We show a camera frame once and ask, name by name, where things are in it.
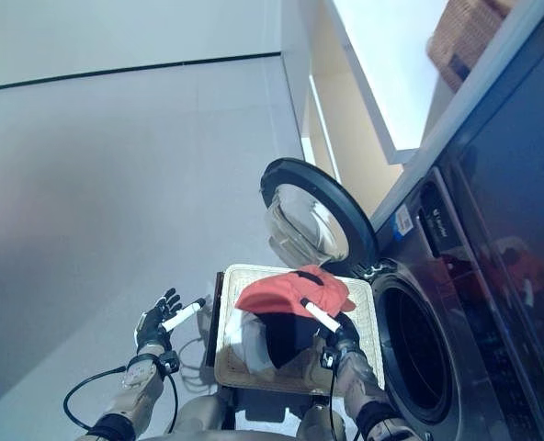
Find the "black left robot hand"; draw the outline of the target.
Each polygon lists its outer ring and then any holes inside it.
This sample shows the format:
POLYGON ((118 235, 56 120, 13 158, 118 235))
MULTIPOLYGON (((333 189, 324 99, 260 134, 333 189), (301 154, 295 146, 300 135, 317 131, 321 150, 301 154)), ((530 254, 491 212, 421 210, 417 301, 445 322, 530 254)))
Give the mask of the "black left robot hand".
POLYGON ((206 303, 204 298, 198 298, 183 306, 176 289, 168 289, 151 309, 142 313, 135 327, 136 354, 138 355, 148 345, 159 345, 165 352, 171 350, 171 333, 177 326, 198 313, 206 303))

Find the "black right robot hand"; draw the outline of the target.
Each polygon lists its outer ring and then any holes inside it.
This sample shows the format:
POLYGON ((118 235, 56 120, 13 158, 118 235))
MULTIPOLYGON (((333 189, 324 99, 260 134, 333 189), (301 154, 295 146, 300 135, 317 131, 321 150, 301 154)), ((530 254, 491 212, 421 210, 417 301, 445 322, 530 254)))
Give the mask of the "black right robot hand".
POLYGON ((307 298, 300 300, 301 306, 326 329, 325 341, 339 353, 361 353, 360 336, 354 322, 343 312, 335 317, 322 310, 307 298))

